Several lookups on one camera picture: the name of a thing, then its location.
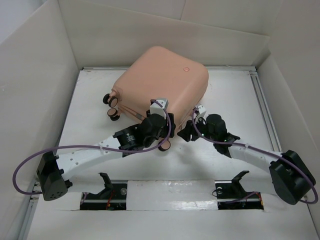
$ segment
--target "suitcase wheel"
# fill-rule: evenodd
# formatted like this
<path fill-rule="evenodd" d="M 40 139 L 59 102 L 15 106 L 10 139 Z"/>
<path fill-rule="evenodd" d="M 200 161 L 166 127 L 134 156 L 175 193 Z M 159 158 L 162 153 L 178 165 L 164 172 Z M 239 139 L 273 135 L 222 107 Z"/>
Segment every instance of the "suitcase wheel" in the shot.
<path fill-rule="evenodd" d="M 115 108 L 110 108 L 106 114 L 110 117 L 110 118 L 113 118 L 115 117 L 117 114 L 118 114 L 118 110 L 115 109 Z"/>
<path fill-rule="evenodd" d="M 165 152 L 167 150 L 169 150 L 171 147 L 171 143 L 169 140 L 165 141 L 164 144 L 162 144 L 160 147 L 158 147 L 158 149 L 161 151 L 161 152 Z"/>
<path fill-rule="evenodd" d="M 110 117 L 111 121 L 117 121 L 119 118 L 120 118 L 119 115 Z"/>
<path fill-rule="evenodd" d="M 108 103 L 109 107 L 114 108 L 117 104 L 118 104 L 118 98 L 116 98 L 115 96 L 111 97 Z"/>
<path fill-rule="evenodd" d="M 110 94 L 109 94 L 109 93 L 106 94 L 106 95 L 103 97 L 102 102 L 103 102 L 104 104 L 106 104 L 106 105 L 109 104 L 109 101 L 108 101 L 109 97 L 110 97 Z"/>
<path fill-rule="evenodd" d="M 110 108 L 106 114 L 110 117 L 111 121 L 117 121 L 120 118 L 118 110 L 115 108 Z"/>

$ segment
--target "pink suitcase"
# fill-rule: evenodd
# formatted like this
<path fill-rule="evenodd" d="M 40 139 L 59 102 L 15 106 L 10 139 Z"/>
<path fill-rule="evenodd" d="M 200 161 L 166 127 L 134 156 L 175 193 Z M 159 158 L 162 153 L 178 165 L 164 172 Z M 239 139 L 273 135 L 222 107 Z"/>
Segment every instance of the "pink suitcase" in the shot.
<path fill-rule="evenodd" d="M 178 132 L 205 94 L 208 79 L 208 70 L 202 64 L 154 46 L 115 82 L 103 102 L 111 107 L 107 113 L 111 120 L 125 113 L 140 123 L 146 117 L 151 99 L 166 98 L 167 111 L 174 115 L 175 132 Z"/>

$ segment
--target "screw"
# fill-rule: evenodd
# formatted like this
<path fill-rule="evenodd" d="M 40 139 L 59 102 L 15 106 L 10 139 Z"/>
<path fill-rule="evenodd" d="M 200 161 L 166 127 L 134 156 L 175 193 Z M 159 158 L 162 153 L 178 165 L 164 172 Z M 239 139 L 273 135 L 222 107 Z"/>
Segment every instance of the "screw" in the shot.
<path fill-rule="evenodd" d="M 222 192 L 222 187 L 220 187 L 220 186 L 218 186 L 217 188 L 216 188 L 216 193 L 217 194 L 222 194 L 223 192 Z"/>
<path fill-rule="evenodd" d="M 121 195 L 126 195 L 127 194 L 127 189 L 126 188 L 121 188 L 120 189 L 120 194 Z"/>
<path fill-rule="evenodd" d="M 293 171 L 291 169 L 286 169 L 288 174 L 293 174 Z"/>

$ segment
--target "white box enclosure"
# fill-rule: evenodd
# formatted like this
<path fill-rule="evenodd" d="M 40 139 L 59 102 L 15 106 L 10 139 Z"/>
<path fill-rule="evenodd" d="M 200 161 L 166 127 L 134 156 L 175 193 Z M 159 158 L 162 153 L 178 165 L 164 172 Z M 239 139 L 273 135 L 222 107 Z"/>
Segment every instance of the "white box enclosure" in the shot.
<path fill-rule="evenodd" d="M 130 66 L 152 46 L 206 66 L 255 66 L 282 151 L 299 153 L 320 182 L 319 1 L 22 2 L 0 3 L 10 22 L 0 25 L 0 239 L 18 239 L 29 202 L 13 171 L 57 143 L 79 71 Z M 24 190 L 38 162 L 19 172 Z M 318 204 L 309 210 L 319 231 Z"/>

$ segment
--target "purple cable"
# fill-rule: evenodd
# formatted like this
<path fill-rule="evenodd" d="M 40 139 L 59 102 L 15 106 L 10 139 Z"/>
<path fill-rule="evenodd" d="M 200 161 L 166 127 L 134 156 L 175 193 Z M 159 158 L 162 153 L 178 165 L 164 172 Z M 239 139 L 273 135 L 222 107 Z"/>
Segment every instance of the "purple cable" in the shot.
<path fill-rule="evenodd" d="M 290 167 L 292 167 L 294 170 L 296 170 L 307 181 L 307 183 L 310 185 L 310 187 L 311 187 L 311 189 L 313 191 L 313 194 L 314 194 L 314 200 L 313 201 L 300 200 L 300 202 L 302 202 L 304 204 L 316 204 L 318 202 L 319 197 L 318 197 L 317 190 L 315 189 L 315 186 L 310 181 L 309 177 L 303 171 L 301 171 L 300 168 L 298 168 L 296 165 L 294 165 L 293 163 L 291 163 L 290 161 L 288 161 L 287 159 L 285 159 L 282 156 L 278 156 L 278 155 L 276 155 L 276 154 L 274 154 L 272 152 L 268 152 L 268 151 L 262 150 L 260 148 L 254 147 L 254 146 L 250 146 L 250 145 L 247 146 L 246 144 L 240 143 L 240 142 L 214 141 L 214 140 L 211 140 L 211 139 L 208 139 L 208 138 L 204 137 L 201 134 L 201 132 L 198 130 L 197 126 L 196 126 L 196 122 L 195 122 L 195 119 L 194 119 L 194 115 L 195 115 L 196 111 L 197 111 L 197 108 L 194 108 L 193 111 L 192 111 L 191 120 L 192 120 L 193 127 L 194 127 L 196 133 L 199 135 L 200 138 L 203 138 L 203 139 L 205 139 L 208 142 L 213 143 L 213 144 L 234 145 L 234 146 L 241 146 L 241 147 L 244 147 L 244 148 L 252 149 L 252 150 L 254 150 L 256 152 L 259 152 L 259 153 L 262 153 L 262 154 L 266 154 L 266 155 L 269 155 L 270 157 L 273 157 L 275 159 L 280 159 L 280 160 L 284 161 L 286 164 L 288 164 Z"/>
<path fill-rule="evenodd" d="M 236 199 L 236 200 L 232 200 L 232 201 L 226 201 L 224 202 L 225 204 L 234 204 L 234 203 L 237 203 L 237 202 L 241 202 L 242 200 L 246 200 L 248 198 L 250 198 L 251 196 L 255 195 L 255 194 L 258 194 L 259 192 L 257 191 L 253 191 L 251 193 L 249 193 L 247 196 L 243 197 L 243 198 L 239 198 L 239 199 Z"/>
<path fill-rule="evenodd" d="M 158 104 L 160 107 L 163 107 L 156 100 L 151 100 L 151 102 Z M 163 111 L 164 111 L 164 113 L 166 115 L 166 120 L 168 122 L 169 129 L 168 129 L 168 134 L 166 135 L 166 137 L 162 141 L 160 141 L 160 143 L 158 145 L 150 147 L 148 149 L 144 149 L 144 150 L 122 150 L 122 149 L 116 149 L 116 148 L 110 148 L 110 147 L 100 147 L 100 146 L 94 146 L 94 145 L 67 145 L 67 146 L 50 147 L 50 148 L 38 151 L 38 152 L 32 154 L 31 156 L 28 156 L 25 160 L 23 160 L 16 167 L 16 169 L 14 170 L 13 175 L 12 175 L 12 183 L 13 183 L 13 186 L 14 186 L 15 190 L 17 190 L 19 193 L 24 194 L 24 195 L 42 194 L 41 191 L 38 191 L 38 192 L 23 191 L 18 187 L 18 184 L 17 184 L 17 174 L 18 174 L 18 171 L 20 170 L 20 168 L 23 165 L 25 165 L 27 162 L 29 162 L 31 159 L 35 158 L 36 156 L 39 156 L 40 154 L 45 154 L 47 152 L 55 151 L 55 150 L 58 150 L 58 149 L 77 149 L 77 148 L 80 148 L 80 149 L 97 149 L 97 150 L 101 150 L 101 148 L 102 148 L 103 150 L 111 151 L 111 152 L 126 153 L 126 154 L 140 154 L 140 153 L 147 153 L 147 152 L 150 152 L 150 151 L 152 151 L 154 149 L 159 148 L 160 146 L 162 146 L 162 144 L 164 144 L 169 139 L 169 136 L 170 136 L 170 133 L 171 133 L 171 129 L 172 129 L 169 114 L 165 109 L 163 109 Z"/>

